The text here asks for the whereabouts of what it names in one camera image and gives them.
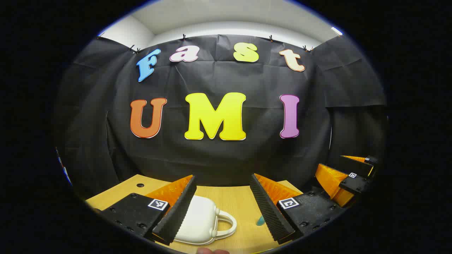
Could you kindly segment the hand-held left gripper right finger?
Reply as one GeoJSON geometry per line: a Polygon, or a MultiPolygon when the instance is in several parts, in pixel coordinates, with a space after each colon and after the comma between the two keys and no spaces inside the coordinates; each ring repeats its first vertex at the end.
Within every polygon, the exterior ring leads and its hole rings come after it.
{"type": "Polygon", "coordinates": [[[250,189],[275,241],[283,244],[321,230],[341,217],[347,206],[339,206],[325,190],[312,186],[305,193],[252,174],[250,189]]]}

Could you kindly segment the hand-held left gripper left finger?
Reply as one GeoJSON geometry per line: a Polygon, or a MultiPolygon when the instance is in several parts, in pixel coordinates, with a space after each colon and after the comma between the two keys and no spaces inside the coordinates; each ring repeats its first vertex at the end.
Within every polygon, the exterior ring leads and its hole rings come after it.
{"type": "Polygon", "coordinates": [[[135,175],[93,196],[100,216],[127,233],[170,245],[197,189],[196,177],[174,182],[135,175]]]}

